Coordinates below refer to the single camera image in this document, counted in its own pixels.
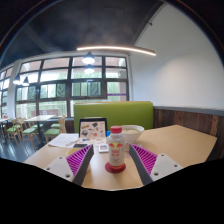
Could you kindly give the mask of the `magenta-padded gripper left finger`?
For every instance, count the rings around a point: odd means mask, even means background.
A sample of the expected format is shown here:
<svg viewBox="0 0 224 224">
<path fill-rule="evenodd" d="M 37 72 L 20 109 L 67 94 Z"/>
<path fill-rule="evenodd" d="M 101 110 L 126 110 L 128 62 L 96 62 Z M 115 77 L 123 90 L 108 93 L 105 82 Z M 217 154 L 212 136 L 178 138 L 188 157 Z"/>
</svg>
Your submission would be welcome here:
<svg viewBox="0 0 224 224">
<path fill-rule="evenodd" d="M 45 167 L 45 170 L 81 186 L 93 155 L 93 145 L 88 145 L 67 157 L 57 157 Z"/>
</svg>

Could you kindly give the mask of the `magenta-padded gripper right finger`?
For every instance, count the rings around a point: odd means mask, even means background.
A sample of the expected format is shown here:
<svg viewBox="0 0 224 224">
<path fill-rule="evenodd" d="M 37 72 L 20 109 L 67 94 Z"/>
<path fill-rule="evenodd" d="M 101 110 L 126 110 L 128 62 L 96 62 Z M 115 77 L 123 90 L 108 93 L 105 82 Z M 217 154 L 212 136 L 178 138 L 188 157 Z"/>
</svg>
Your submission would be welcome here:
<svg viewBox="0 0 224 224">
<path fill-rule="evenodd" d="M 164 153 L 155 154 L 134 144 L 129 146 L 129 154 L 136 165 L 140 179 L 144 185 L 182 169 L 182 166 L 168 155 Z"/>
</svg>

